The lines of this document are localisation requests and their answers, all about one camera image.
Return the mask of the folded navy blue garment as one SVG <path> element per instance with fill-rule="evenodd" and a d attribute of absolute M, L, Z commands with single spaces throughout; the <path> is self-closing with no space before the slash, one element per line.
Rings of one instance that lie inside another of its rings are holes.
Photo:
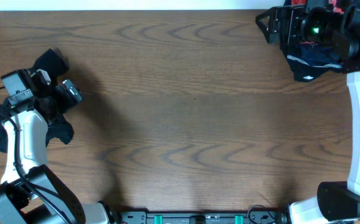
<path fill-rule="evenodd" d="M 318 44 L 300 44 L 298 48 L 300 50 L 300 58 L 308 65 L 314 67 L 342 68 L 342 62 L 332 47 Z"/>

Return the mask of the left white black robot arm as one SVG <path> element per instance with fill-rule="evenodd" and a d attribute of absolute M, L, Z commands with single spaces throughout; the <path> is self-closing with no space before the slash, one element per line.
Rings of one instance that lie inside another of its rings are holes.
<path fill-rule="evenodd" d="M 0 184 L 0 223 L 114 223 L 103 203 L 84 204 L 47 166 L 49 126 L 83 100 L 57 77 L 64 68 L 28 68 L 1 77 L 9 94 L 3 113 L 7 163 Z"/>

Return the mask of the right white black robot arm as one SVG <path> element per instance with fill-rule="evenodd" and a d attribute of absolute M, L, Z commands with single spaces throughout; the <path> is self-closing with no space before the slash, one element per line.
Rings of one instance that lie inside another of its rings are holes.
<path fill-rule="evenodd" d="M 291 203 L 272 223 L 353 223 L 360 220 L 360 1 L 305 1 L 268 9 L 255 18 L 270 44 L 329 47 L 346 75 L 353 115 L 348 179 L 322 182 L 316 196 Z"/>

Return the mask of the black t-shirt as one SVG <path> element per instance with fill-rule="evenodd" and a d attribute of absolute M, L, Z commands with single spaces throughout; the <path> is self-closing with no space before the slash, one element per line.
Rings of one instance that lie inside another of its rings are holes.
<path fill-rule="evenodd" d="M 46 85 L 45 80 L 36 73 L 38 69 L 45 70 L 49 74 L 52 80 L 50 85 Z M 7 120 L 6 116 L 35 109 L 37 97 L 49 87 L 59 85 L 57 77 L 68 70 L 69 66 L 64 60 L 54 50 L 49 49 L 36 59 L 32 67 L 15 70 L 1 77 L 4 84 L 1 88 L 5 88 L 9 96 L 0 104 L 0 152 L 7 152 L 8 136 L 3 127 L 3 122 Z M 72 125 L 63 116 L 54 123 L 47 122 L 45 143 L 48 144 L 51 139 L 58 138 L 64 144 L 68 144 L 73 135 Z"/>

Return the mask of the folded black garment white print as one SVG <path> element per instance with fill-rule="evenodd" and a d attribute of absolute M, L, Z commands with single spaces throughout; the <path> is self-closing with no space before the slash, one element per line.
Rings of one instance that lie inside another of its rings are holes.
<path fill-rule="evenodd" d="M 316 80 L 324 73 L 332 71 L 335 73 L 341 73 L 343 68 L 332 68 L 332 67 L 314 67 L 308 65 L 305 61 L 300 58 L 300 50 L 298 46 L 300 44 L 317 44 L 316 42 L 301 42 L 296 45 L 287 44 L 284 40 L 280 42 L 280 50 L 282 51 L 290 70 L 293 72 L 293 78 L 296 82 L 312 82 Z"/>

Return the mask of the red orange t-shirt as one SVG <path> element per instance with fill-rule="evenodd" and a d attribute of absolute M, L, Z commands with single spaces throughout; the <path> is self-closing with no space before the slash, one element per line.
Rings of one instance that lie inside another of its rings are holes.
<path fill-rule="evenodd" d="M 338 12 L 341 14 L 344 13 L 341 7 L 337 5 L 337 0 L 288 0 L 285 1 L 284 5 L 302 5 L 306 7 L 307 11 L 320 7 L 326 9 L 327 11 Z"/>

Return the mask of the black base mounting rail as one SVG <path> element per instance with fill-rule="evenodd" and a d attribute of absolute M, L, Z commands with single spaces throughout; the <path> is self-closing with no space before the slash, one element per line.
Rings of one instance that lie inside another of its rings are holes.
<path fill-rule="evenodd" d="M 288 224 L 287 212 L 252 208 L 246 212 L 146 212 L 119 214 L 118 224 Z"/>

